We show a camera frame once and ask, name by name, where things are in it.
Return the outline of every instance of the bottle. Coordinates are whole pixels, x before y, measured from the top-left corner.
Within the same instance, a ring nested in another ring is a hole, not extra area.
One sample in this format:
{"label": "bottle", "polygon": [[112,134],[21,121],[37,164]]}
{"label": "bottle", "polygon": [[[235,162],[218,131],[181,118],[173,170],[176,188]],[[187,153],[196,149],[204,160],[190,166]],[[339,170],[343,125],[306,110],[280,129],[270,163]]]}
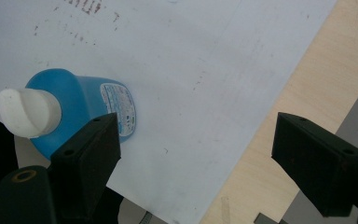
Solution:
{"label": "bottle", "polygon": [[30,79],[25,89],[0,92],[0,115],[9,131],[28,137],[46,157],[91,119],[117,112],[120,143],[135,129],[129,90],[102,77],[79,77],[49,69]]}

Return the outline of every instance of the table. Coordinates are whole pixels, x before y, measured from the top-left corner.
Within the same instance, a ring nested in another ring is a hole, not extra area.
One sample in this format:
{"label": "table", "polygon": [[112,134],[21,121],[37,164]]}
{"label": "table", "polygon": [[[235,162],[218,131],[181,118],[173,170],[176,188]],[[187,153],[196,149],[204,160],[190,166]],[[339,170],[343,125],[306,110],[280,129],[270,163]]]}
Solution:
{"label": "table", "polygon": [[338,0],[202,223],[275,221],[298,187],[270,158],[277,113],[297,114],[335,133],[358,98],[358,0]]}

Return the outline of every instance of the bottle label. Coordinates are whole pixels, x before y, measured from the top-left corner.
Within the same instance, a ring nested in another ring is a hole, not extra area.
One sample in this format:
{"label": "bottle label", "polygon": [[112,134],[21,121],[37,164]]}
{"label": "bottle label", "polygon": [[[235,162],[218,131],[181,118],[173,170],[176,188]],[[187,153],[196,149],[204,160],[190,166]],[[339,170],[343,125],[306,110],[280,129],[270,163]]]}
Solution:
{"label": "bottle label", "polygon": [[118,132],[128,136],[135,129],[135,106],[130,92],[124,86],[114,83],[101,85],[101,95],[108,113],[117,113]]}

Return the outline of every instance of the white board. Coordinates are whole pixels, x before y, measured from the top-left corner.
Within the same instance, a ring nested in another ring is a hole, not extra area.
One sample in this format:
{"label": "white board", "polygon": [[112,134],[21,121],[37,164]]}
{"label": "white board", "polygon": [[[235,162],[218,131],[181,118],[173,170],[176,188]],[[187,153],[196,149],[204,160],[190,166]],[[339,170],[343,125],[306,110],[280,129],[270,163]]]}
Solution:
{"label": "white board", "polygon": [[52,67],[131,91],[134,136],[108,186],[197,223],[335,0],[0,0],[0,90]]}

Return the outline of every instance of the bottle cap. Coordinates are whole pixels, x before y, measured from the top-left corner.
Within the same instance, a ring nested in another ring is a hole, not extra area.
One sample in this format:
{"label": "bottle cap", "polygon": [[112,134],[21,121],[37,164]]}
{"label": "bottle cap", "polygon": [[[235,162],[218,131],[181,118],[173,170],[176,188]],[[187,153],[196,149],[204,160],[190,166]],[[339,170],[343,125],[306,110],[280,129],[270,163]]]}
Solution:
{"label": "bottle cap", "polygon": [[48,91],[6,89],[0,92],[0,115],[13,134],[32,138],[54,131],[62,111],[57,98]]}

